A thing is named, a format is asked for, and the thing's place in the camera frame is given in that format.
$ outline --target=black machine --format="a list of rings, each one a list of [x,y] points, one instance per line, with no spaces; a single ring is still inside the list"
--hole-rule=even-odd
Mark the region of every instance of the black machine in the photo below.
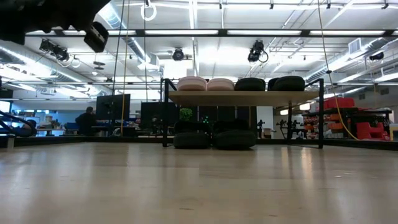
[[[109,33],[95,15],[110,0],[1,0],[0,39],[25,43],[25,34],[37,30],[49,33],[54,27],[73,26],[86,32],[85,42],[102,52]]]
[[[96,119],[112,120],[129,119],[130,115],[130,94],[124,95],[124,112],[123,95],[99,96],[97,97]]]

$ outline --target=black cushion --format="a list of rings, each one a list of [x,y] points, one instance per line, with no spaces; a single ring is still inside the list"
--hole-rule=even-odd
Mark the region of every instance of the black cushion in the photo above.
[[[275,85],[275,82],[278,80],[279,78],[273,78],[271,80],[268,81],[268,91],[272,91],[272,87]]]
[[[265,91],[266,82],[260,78],[242,78],[235,84],[236,91]]]
[[[249,148],[256,144],[256,136],[246,120],[217,121],[213,126],[213,144],[220,149]]]
[[[304,91],[305,81],[299,76],[286,76],[276,80],[273,91]]]
[[[213,137],[213,144],[220,149],[241,149],[256,145],[256,136],[252,131],[225,131]]]
[[[210,147],[210,137],[205,133],[178,133],[174,136],[176,149],[206,149]]]

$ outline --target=shelving unit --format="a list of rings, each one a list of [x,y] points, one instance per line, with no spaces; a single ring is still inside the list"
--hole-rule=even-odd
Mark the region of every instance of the shelving unit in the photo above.
[[[320,122],[323,123],[324,81],[322,78],[306,85],[308,87],[319,83],[319,91],[177,91],[168,78],[162,81],[164,82],[163,147],[167,147],[170,101],[178,106],[288,106],[287,144],[292,139],[292,108],[294,106],[319,97]],[[318,148],[323,148],[323,127],[320,127]]]

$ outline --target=fluorescent light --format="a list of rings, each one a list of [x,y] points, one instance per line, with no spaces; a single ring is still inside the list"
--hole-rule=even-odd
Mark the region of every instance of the fluorescent light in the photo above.
[[[280,115],[288,115],[289,111],[288,110],[282,110],[280,111]]]
[[[55,35],[55,32],[50,31],[48,34],[46,34],[45,32],[38,30],[38,31],[29,32],[26,35]]]
[[[29,91],[36,91],[35,88],[29,86],[29,85],[25,85],[25,84],[19,84],[19,85],[13,85],[13,84],[8,84],[10,86],[16,87],[16,88],[21,88],[24,90],[29,90]]]
[[[355,89],[353,89],[353,90],[350,90],[350,91],[347,91],[347,92],[345,92],[344,94],[355,93],[356,91],[362,90],[363,88],[364,88],[364,87],[361,87],[361,88],[355,88]]]
[[[228,30],[228,35],[300,35],[301,30]]]
[[[217,35],[218,30],[145,30],[147,35]]]
[[[360,77],[360,76],[361,76],[361,75],[358,75],[358,74],[356,74],[356,75],[350,75],[350,76],[348,76],[348,77],[346,77],[346,78],[344,78],[344,79],[338,81],[338,83],[343,83],[343,82],[352,81],[352,80],[354,80],[354,79],[356,79],[356,78],[358,78],[358,77]]]
[[[309,103],[300,105],[300,110],[306,111],[306,110],[310,110],[311,109],[311,105]]]
[[[323,35],[382,35],[384,30],[324,30]],[[311,30],[310,35],[322,35],[320,30]]]
[[[135,30],[108,30],[108,33],[110,35],[136,35],[137,32]]]
[[[384,81],[388,81],[388,80],[392,80],[398,78],[398,72],[397,73],[393,73],[393,74],[388,74],[388,75],[384,75],[380,78],[375,79],[375,82],[384,82]]]
[[[85,31],[77,31],[77,30],[64,30],[63,33],[66,35],[86,35]]]
[[[57,92],[67,95],[67,96],[72,96],[75,98],[88,98],[88,96],[84,93],[80,93],[79,91],[70,90],[67,88],[58,88]]]

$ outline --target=wooden floor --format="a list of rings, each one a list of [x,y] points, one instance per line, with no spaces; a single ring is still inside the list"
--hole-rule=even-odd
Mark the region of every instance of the wooden floor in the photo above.
[[[397,223],[398,153],[81,143],[0,153],[0,223]]]

